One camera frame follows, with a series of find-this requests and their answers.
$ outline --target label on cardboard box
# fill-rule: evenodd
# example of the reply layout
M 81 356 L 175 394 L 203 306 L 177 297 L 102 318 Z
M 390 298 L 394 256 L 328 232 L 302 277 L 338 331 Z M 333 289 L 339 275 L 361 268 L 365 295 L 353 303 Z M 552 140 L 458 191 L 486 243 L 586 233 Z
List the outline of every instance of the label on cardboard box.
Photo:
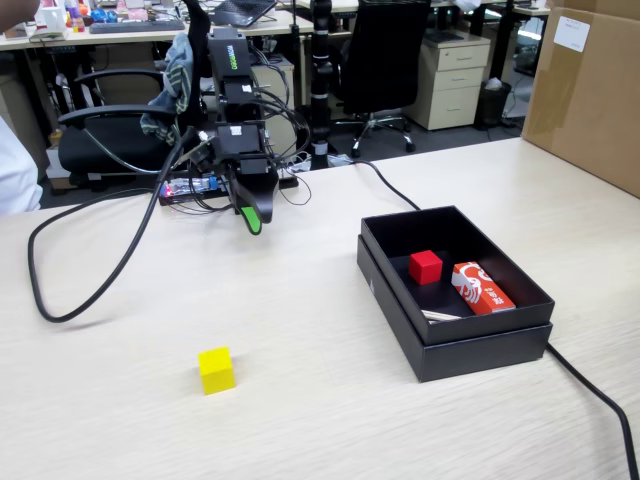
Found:
M 587 43 L 591 25 L 572 18 L 560 17 L 554 43 L 582 53 Z
M 454 266 L 451 283 L 476 315 L 516 308 L 476 262 Z

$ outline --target cardboard box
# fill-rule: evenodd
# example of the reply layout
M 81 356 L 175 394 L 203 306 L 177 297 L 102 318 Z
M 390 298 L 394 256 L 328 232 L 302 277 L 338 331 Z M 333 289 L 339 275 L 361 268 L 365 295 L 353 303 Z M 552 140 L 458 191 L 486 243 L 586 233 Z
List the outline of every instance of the cardboard box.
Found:
M 640 1 L 549 3 L 523 137 L 640 197 Z

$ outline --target red and white package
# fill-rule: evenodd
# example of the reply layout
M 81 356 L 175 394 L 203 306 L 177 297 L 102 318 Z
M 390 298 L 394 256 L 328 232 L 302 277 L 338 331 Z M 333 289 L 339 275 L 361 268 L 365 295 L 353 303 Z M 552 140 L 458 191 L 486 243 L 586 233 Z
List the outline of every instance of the red and white package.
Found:
M 451 283 L 476 315 L 516 308 L 476 262 L 459 263 L 454 266 Z

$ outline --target yellow cube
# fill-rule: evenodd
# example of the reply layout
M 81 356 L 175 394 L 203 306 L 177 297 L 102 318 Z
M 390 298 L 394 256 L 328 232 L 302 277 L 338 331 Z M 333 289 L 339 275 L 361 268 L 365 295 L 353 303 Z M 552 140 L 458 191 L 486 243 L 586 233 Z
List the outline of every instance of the yellow cube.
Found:
M 228 347 L 216 348 L 198 354 L 200 376 L 205 395 L 228 390 L 236 386 Z

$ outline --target red cube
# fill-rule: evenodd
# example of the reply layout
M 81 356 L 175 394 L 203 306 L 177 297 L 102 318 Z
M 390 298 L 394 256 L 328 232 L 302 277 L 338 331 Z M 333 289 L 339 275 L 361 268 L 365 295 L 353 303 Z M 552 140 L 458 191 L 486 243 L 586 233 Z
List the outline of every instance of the red cube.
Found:
M 409 275 L 419 285 L 427 285 L 440 281 L 442 260 L 431 250 L 414 253 L 409 258 Z

